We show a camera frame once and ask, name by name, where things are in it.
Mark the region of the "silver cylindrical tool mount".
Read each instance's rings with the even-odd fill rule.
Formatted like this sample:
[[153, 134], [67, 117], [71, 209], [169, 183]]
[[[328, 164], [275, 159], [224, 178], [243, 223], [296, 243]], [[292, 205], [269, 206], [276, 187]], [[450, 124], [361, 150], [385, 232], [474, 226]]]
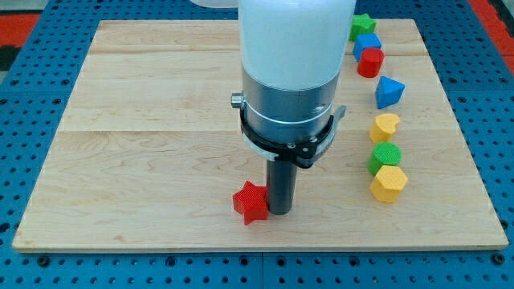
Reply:
[[232, 95], [250, 148], [268, 161], [308, 169], [333, 143], [346, 107], [333, 110], [338, 77], [314, 88], [278, 89], [243, 72], [243, 91]]

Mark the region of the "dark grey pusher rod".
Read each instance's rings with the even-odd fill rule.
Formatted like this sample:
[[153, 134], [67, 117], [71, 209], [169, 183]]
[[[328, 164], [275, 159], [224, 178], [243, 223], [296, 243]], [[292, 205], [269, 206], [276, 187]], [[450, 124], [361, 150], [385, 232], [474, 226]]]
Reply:
[[284, 215], [291, 210], [296, 174], [297, 167], [289, 161], [267, 161], [266, 202], [272, 214]]

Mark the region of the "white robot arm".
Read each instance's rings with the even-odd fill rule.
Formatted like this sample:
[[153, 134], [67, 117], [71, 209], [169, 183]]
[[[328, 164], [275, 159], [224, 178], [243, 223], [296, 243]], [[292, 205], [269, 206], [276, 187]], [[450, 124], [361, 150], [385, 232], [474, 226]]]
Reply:
[[239, 2], [243, 90], [231, 97], [245, 141], [267, 161], [268, 210], [287, 214], [296, 171], [331, 146], [345, 106], [334, 98], [356, 3]]

